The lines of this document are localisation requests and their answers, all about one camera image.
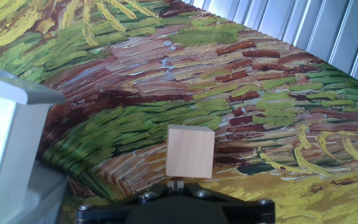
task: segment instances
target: painted backdrop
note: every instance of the painted backdrop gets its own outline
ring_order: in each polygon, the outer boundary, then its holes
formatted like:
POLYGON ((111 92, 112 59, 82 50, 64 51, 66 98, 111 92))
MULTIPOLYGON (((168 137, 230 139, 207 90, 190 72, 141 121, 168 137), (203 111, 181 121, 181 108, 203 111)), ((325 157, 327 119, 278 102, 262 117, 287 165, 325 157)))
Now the painted backdrop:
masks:
POLYGON ((60 223, 168 181, 167 124, 216 131, 185 181, 358 223, 358 81, 294 46, 180 1, 0 0, 0 68, 67 98, 38 153, 72 176, 60 223))

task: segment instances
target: corrugated metal wall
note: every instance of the corrugated metal wall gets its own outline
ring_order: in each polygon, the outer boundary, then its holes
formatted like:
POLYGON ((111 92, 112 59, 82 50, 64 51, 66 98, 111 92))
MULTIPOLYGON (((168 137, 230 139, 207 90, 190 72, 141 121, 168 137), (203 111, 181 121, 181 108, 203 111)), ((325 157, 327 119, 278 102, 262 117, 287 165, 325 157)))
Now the corrugated metal wall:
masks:
POLYGON ((314 54, 358 79, 358 0, 186 0, 314 54))

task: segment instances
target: black plastic part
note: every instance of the black plastic part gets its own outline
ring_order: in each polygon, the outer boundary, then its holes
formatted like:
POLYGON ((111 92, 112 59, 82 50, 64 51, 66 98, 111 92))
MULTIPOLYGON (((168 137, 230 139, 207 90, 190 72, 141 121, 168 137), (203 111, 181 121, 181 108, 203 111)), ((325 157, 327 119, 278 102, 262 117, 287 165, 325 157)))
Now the black plastic part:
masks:
POLYGON ((172 190, 163 184, 153 185, 148 192, 120 200, 112 205, 77 210, 77 224, 159 224, 159 223, 275 223, 274 202, 261 205, 258 201, 245 202, 212 190, 208 196, 197 197, 203 190, 199 184, 185 184, 180 190, 172 190))

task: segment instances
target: screw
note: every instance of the screw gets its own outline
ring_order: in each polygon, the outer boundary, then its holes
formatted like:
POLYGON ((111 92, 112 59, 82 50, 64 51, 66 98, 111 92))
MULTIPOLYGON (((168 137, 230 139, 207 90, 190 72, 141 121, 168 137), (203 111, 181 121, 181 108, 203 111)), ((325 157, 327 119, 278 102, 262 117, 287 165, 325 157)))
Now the screw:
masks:
POLYGON ((198 190, 196 192, 197 197, 199 198, 205 198, 209 195, 209 192, 207 190, 198 190))
POLYGON ((272 200, 270 199, 267 199, 267 198, 262 198, 262 199, 259 199, 258 202, 261 204, 261 205, 268 205, 268 204, 271 204, 273 203, 272 200))
POLYGON ((142 194, 140 197, 141 199, 150 199, 150 198, 154 198, 155 196, 157 196, 157 194, 154 192, 146 192, 142 194))
POLYGON ((85 211, 85 210, 91 209, 92 207, 93 207, 93 205, 84 204, 84 205, 80 205, 80 206, 78 207, 78 209, 81 210, 81 211, 85 211))

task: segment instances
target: wooden cube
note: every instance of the wooden cube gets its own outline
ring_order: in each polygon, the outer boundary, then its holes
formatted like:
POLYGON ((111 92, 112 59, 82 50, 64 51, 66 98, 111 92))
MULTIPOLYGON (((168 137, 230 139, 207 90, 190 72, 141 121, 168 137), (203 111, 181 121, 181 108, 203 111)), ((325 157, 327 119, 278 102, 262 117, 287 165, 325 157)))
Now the wooden cube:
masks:
POLYGON ((208 127, 168 125, 168 176, 212 177, 215 132, 208 127))

